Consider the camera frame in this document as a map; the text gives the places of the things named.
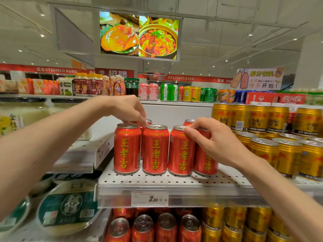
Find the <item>white ceiling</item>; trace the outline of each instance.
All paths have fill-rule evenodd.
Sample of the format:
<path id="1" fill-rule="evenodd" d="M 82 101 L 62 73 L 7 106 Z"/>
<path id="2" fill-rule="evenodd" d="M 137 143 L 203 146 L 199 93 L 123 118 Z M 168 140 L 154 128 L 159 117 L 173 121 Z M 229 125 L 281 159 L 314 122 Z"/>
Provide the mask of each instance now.
<path id="1" fill-rule="evenodd" d="M 95 55 L 96 67 L 137 72 L 232 77 L 239 67 L 285 66 L 294 73 L 304 37 L 323 20 L 323 0 L 0 0 L 0 63 L 71 67 L 54 46 L 46 2 L 69 4 L 60 10 L 92 40 L 96 7 L 184 17 L 178 63 Z"/>

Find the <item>green can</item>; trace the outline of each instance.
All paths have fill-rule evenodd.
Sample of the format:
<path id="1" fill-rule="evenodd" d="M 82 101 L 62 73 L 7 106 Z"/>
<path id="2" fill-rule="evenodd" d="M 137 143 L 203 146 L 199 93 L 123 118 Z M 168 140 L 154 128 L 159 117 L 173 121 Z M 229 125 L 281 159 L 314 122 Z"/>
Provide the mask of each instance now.
<path id="1" fill-rule="evenodd" d="M 213 88 L 206 88 L 205 89 L 205 98 L 204 102 L 212 103 L 215 100 L 215 94 Z"/>
<path id="2" fill-rule="evenodd" d="M 177 101 L 178 85 L 168 84 L 167 101 Z"/>
<path id="3" fill-rule="evenodd" d="M 160 85 L 160 101 L 167 101 L 168 95 L 168 84 L 161 84 Z"/>
<path id="4" fill-rule="evenodd" d="M 216 101 L 216 92 L 217 92 L 217 89 L 213 88 L 213 101 L 212 102 L 215 102 Z"/>
<path id="5" fill-rule="evenodd" d="M 206 91 L 206 88 L 201 88 L 201 100 L 200 100 L 200 102 L 205 101 L 205 91 Z"/>

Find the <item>hand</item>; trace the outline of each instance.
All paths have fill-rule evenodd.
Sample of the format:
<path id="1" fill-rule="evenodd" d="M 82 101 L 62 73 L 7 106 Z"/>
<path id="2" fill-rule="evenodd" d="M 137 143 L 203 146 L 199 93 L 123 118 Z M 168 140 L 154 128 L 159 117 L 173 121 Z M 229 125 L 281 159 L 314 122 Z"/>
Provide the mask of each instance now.
<path id="1" fill-rule="evenodd" d="M 203 137 L 196 129 L 204 127 L 211 132 L 211 139 Z M 236 169 L 242 167 L 243 160 L 253 155 L 225 124 L 213 118 L 198 118 L 185 127 L 185 134 L 192 138 L 215 161 Z"/>
<path id="2" fill-rule="evenodd" d="M 123 122 L 137 121 L 146 127 L 146 112 L 135 95 L 99 96 L 94 99 L 102 104 L 105 116 L 113 115 Z"/>

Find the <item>forearm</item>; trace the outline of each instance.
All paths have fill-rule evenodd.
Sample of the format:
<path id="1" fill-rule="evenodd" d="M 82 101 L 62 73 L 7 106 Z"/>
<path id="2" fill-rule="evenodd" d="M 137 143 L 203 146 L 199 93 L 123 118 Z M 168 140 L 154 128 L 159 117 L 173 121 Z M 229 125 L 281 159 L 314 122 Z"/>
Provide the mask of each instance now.
<path id="1" fill-rule="evenodd" d="M 0 138 L 0 220 L 103 116 L 101 107 L 98 100 L 89 99 Z"/>
<path id="2" fill-rule="evenodd" d="M 299 242 L 323 241 L 323 209 L 320 204 L 255 155 L 240 172 L 281 217 Z"/>

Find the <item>price label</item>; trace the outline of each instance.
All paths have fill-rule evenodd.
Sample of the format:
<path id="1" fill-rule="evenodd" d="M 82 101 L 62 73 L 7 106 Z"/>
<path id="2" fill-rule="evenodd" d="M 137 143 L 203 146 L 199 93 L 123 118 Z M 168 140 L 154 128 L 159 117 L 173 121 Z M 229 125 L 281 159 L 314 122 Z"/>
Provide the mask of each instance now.
<path id="1" fill-rule="evenodd" d="M 132 207 L 168 206 L 168 191 L 132 191 Z"/>

